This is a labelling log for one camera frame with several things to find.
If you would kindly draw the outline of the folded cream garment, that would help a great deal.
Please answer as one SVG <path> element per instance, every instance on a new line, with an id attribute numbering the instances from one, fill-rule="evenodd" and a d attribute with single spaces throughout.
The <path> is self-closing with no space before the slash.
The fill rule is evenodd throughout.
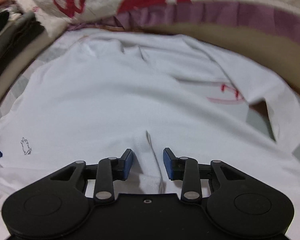
<path id="1" fill-rule="evenodd" d="M 7 66 L 0 76 L 0 102 L 14 84 L 18 76 L 36 59 L 36 57 L 59 38 L 64 30 L 55 30 L 51 33 L 44 30 Z"/>

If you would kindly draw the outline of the folded grey garment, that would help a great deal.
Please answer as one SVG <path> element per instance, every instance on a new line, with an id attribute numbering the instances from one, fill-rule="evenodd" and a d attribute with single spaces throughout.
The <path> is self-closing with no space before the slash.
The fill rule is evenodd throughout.
<path id="1" fill-rule="evenodd" d="M 29 32 L 31 25 L 36 21 L 33 12 L 21 15 L 0 34 L 0 59 L 9 52 L 19 38 Z"/>

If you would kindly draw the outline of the white t-shirt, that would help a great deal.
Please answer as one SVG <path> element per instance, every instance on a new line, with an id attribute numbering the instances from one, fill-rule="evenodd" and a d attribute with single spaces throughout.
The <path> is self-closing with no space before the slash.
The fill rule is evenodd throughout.
<path id="1" fill-rule="evenodd" d="M 64 34 L 33 63 L 23 93 L 0 117 L 0 239 L 6 198 L 74 161 L 127 148 L 135 160 L 115 192 L 180 193 L 162 152 L 213 159 L 286 194 L 300 239 L 300 103 L 275 72 L 176 35 L 85 29 Z"/>

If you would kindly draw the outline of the checkered happy dog blanket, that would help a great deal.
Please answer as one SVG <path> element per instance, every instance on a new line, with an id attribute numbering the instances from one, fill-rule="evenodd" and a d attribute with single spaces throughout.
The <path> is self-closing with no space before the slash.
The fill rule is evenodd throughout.
<path id="1" fill-rule="evenodd" d="M 49 48 L 46 48 L 43 52 L 41 52 L 38 57 L 13 80 L 11 86 L 8 88 L 0 102 L 0 119 L 10 111 L 15 100 L 23 93 L 33 72 L 37 68 L 64 55 L 70 47 L 70 44 L 63 44 L 59 41 L 55 42 L 49 46 Z M 209 94 L 218 94 L 217 83 L 181 81 L 180 84 L 183 88 L 204 99 L 207 99 Z M 254 105 L 249 104 L 246 101 L 217 102 L 214 98 L 210 101 L 221 110 L 230 113 L 237 119 L 244 120 L 247 124 L 253 126 L 261 133 L 271 139 L 274 139 L 266 103 L 264 101 L 260 101 L 258 104 Z"/>

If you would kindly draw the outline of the red bear quilted blanket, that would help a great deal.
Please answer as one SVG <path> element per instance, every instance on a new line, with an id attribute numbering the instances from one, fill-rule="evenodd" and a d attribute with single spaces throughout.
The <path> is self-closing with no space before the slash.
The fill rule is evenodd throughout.
<path id="1" fill-rule="evenodd" d="M 67 24 L 125 29 L 157 24 L 245 26 L 300 43 L 300 0 L 16 0 L 50 35 Z"/>

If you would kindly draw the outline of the folded dark knit garment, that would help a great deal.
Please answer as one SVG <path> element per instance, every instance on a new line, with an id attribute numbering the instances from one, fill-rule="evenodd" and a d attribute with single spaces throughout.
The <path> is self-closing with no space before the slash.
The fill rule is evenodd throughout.
<path id="1" fill-rule="evenodd" d="M 29 32 L 19 38 L 14 47 L 0 59 L 0 76 L 9 63 L 44 30 L 45 28 L 37 20 L 31 25 Z"/>

